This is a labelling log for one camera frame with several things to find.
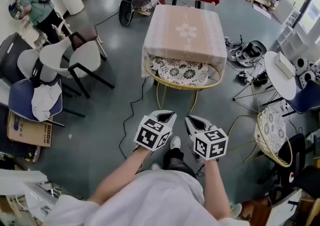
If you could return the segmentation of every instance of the cardboard box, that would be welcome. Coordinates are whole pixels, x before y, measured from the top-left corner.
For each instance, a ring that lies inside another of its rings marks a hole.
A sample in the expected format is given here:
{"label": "cardboard box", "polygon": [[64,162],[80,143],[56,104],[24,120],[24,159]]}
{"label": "cardboard box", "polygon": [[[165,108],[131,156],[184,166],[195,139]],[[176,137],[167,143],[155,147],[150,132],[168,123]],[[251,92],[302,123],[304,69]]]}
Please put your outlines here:
{"label": "cardboard box", "polygon": [[12,141],[51,147],[52,129],[52,124],[31,122],[9,112],[7,136]]}

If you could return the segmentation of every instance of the green shirt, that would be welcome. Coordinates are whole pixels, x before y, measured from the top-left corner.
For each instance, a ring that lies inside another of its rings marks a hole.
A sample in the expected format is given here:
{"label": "green shirt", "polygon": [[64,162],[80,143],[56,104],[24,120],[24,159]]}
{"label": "green shirt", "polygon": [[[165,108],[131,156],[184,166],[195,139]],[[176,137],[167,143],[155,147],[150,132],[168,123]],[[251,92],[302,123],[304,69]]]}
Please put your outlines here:
{"label": "green shirt", "polygon": [[31,5],[31,11],[28,16],[32,24],[35,26],[45,20],[54,9],[51,1],[41,4],[38,0],[21,0],[21,5],[23,7]]}

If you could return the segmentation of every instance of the shoe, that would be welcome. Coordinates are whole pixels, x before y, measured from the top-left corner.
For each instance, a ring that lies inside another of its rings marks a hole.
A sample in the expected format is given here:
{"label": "shoe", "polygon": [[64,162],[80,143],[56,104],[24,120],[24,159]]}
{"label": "shoe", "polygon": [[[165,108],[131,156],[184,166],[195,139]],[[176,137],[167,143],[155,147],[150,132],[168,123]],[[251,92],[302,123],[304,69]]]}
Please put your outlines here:
{"label": "shoe", "polygon": [[142,12],[140,10],[138,10],[138,13],[140,13],[141,15],[144,15],[144,16],[150,16],[151,15],[151,12]]}
{"label": "shoe", "polygon": [[174,148],[178,148],[178,149],[181,148],[181,140],[178,136],[173,137],[173,139],[171,140],[170,149],[174,149]]}
{"label": "shoe", "polygon": [[153,163],[151,166],[151,170],[161,170],[161,167],[159,164]]}

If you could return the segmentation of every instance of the man in green shirt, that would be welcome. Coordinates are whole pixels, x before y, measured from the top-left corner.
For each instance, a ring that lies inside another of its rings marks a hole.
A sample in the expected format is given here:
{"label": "man in green shirt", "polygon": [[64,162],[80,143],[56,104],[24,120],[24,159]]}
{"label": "man in green shirt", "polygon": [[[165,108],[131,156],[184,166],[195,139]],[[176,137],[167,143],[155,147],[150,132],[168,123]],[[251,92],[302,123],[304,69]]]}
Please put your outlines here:
{"label": "man in green shirt", "polygon": [[[40,3],[39,0],[21,0],[21,5],[23,12],[20,18],[28,15],[32,24],[46,34],[50,43],[58,43],[59,37],[52,25],[59,27],[62,19],[57,16],[52,2]],[[65,26],[62,27],[62,31],[66,36],[69,35]]]}

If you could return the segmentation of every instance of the white box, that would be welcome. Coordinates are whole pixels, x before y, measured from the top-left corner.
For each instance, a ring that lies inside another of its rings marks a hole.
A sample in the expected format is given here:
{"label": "white box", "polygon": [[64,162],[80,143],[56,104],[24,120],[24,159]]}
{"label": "white box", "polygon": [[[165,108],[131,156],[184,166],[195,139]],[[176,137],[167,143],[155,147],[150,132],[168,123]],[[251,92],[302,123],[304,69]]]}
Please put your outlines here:
{"label": "white box", "polygon": [[284,74],[289,79],[295,77],[295,67],[281,52],[278,52],[278,54],[275,56],[274,63],[280,68],[282,72],[284,72]]}
{"label": "white box", "polygon": [[170,127],[144,116],[133,141],[148,150],[156,151],[166,144],[171,132]]}
{"label": "white box", "polygon": [[193,137],[194,152],[205,160],[224,156],[227,152],[229,138],[222,129],[197,133]]}

